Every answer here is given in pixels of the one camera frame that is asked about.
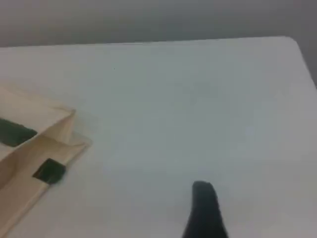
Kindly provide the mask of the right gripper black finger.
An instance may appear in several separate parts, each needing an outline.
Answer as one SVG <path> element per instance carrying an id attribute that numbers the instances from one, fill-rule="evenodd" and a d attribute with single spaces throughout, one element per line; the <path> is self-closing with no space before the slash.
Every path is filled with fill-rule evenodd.
<path id="1" fill-rule="evenodd" d="M 228 238 L 217 193 L 206 181 L 192 185 L 190 215 L 184 229 L 184 238 Z"/>

